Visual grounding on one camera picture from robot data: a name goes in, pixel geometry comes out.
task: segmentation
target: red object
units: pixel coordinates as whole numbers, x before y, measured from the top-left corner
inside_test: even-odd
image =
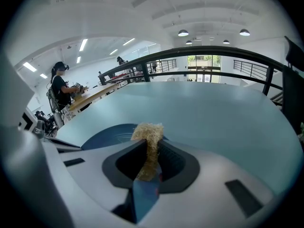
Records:
[[[115,76],[115,77],[113,77],[113,78],[119,78],[119,77],[124,76],[124,75],[127,75],[127,74],[120,74],[120,75]]]

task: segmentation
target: dried grass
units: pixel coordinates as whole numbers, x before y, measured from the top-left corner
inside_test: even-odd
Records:
[[[136,179],[151,181],[156,174],[158,146],[157,142],[163,137],[162,124],[141,123],[135,128],[131,140],[147,140],[147,160],[139,171]]]

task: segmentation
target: light blue table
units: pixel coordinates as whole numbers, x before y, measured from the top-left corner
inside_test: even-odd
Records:
[[[202,82],[127,85],[64,125],[57,138],[81,146],[117,124],[162,123],[164,135],[221,154],[275,194],[288,189],[303,163],[291,125],[261,92]]]

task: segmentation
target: metal railing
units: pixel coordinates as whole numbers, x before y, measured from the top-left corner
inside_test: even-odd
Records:
[[[242,73],[248,74],[250,77],[253,78],[265,78],[267,74],[268,67],[249,63],[245,61],[233,60],[233,69],[239,70]]]
[[[149,70],[149,74],[159,73],[159,72],[167,72],[170,69],[174,69],[176,67],[176,59],[171,60],[158,60],[154,62],[147,63],[147,68]]]
[[[219,75],[219,76],[227,76],[227,77],[235,77],[235,78],[242,78],[251,80],[254,82],[258,82],[261,84],[264,84],[263,93],[265,95],[268,94],[269,88],[274,87],[277,89],[282,90],[283,88],[281,86],[272,84],[272,76],[274,73],[274,70],[282,71],[283,70],[283,64],[268,58],[266,56],[263,56],[261,54],[247,51],[239,48],[234,47],[222,47],[222,46],[199,46],[199,47],[182,47],[182,48],[173,48],[170,50],[165,50],[153,54],[146,55],[144,57],[135,59],[133,61],[130,61],[128,63],[125,63],[123,65],[120,65],[118,67],[112,68],[108,70],[107,72],[99,75],[99,79],[102,85],[106,85],[108,83],[115,83],[121,81],[121,79],[110,79],[105,81],[105,76],[111,75],[113,73],[123,71],[126,69],[134,69],[137,68],[141,70],[141,75],[135,75],[132,77],[129,77],[128,83],[131,82],[131,80],[138,80],[138,79],[144,79],[145,82],[150,82],[150,77],[155,76],[163,76],[163,75],[187,75],[187,74],[204,74],[202,71],[169,71],[169,72],[161,72],[161,73],[153,73],[149,74],[147,64],[153,61],[166,59],[166,58],[172,58],[172,57],[182,57],[182,56],[192,56],[192,55],[219,55],[219,56],[228,56],[228,57],[238,57],[245,60],[254,61],[263,65],[266,65],[267,71],[266,71],[266,78],[265,80],[254,78],[250,76],[245,75],[239,75],[239,74],[233,74],[233,73],[225,73],[225,72],[214,72],[214,71],[208,71],[206,74],[208,75]]]

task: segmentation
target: blue plate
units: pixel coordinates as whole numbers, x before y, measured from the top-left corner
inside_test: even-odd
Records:
[[[83,150],[92,150],[128,142],[131,140],[132,134],[136,127],[137,124],[120,124],[113,127],[109,127],[88,139],[81,146],[81,148]]]

